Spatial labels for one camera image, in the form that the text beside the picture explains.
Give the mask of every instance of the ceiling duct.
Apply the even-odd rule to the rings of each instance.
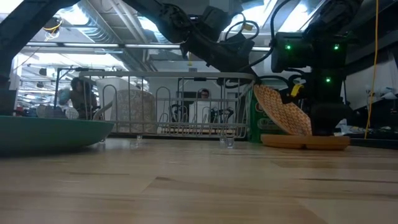
[[[93,42],[99,44],[114,44],[121,43],[122,40],[114,33],[112,28],[104,21],[98,11],[89,3],[87,0],[80,1],[77,5],[84,15],[88,18],[87,24],[84,24],[83,28],[79,28],[79,31],[90,38]],[[63,12],[72,12],[76,10],[76,6],[62,9]],[[115,50],[115,54],[108,51],[113,57],[124,62],[126,67],[132,71],[148,71],[150,68],[142,62],[139,58],[142,58],[142,49],[122,49]]]

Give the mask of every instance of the teal bowl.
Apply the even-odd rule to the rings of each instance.
[[[0,152],[78,149],[106,138],[114,123],[0,116]]]

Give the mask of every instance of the green box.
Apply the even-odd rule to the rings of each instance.
[[[249,99],[251,98],[248,130],[249,142],[261,143],[262,134],[285,134],[261,108],[252,90],[248,93],[248,97]]]

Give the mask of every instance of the wooden table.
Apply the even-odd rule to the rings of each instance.
[[[1,224],[397,223],[398,151],[108,139],[0,161]]]

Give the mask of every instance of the woven placemat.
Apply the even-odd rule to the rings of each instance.
[[[262,109],[278,127],[292,135],[312,135],[310,118],[294,103],[283,104],[279,92],[265,85],[254,85]]]

